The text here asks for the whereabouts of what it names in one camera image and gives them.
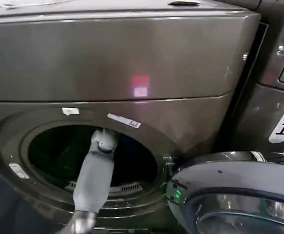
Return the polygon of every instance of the gray robotic arm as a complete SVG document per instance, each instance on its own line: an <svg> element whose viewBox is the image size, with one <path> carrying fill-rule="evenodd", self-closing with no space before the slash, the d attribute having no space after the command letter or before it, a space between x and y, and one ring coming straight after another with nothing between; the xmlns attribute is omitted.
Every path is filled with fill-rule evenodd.
<svg viewBox="0 0 284 234"><path fill-rule="evenodd" d="M88 234L95 226L96 214L106 202L114 170L115 132L102 130L92 135L74 190L75 212L58 234Z"/></svg>

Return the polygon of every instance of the dryer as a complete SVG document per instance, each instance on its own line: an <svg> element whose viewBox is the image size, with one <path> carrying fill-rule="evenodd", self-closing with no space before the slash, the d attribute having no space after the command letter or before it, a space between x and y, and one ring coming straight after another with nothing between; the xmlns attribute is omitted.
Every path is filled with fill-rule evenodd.
<svg viewBox="0 0 284 234"><path fill-rule="evenodd" d="M210 152L259 21L213 1L0 7L0 175L65 223L91 134L110 129L120 142L97 228L172 229L173 166Z"/></svg>

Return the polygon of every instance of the appliance top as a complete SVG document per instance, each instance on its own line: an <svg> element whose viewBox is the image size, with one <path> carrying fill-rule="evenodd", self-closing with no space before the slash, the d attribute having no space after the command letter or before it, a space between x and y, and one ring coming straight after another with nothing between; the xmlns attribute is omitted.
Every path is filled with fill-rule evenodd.
<svg viewBox="0 0 284 234"><path fill-rule="evenodd" d="M163 12L180 12L186 11L188 15L194 13L194 15L205 15L205 11L210 10L214 12L215 15L229 15L229 14L245 14L249 11L229 4L211 1L211 0L199 0L200 2L197 6L186 5L186 6L172 6L170 3L173 0L67 0L65 2L59 2L50 5L26 5L34 4L39 2L52 2L50 0L3 0L3 2L15 3L18 7L13 9L8 9L0 6L0 17L10 17L10 16L25 16L25 15L41 15L47 16L50 14L67 14L67 13L97 13L97 12L108 12L108 13L119 13L119 12L157 12L157 15L150 14L150 16L166 16L161 15Z"/></svg>

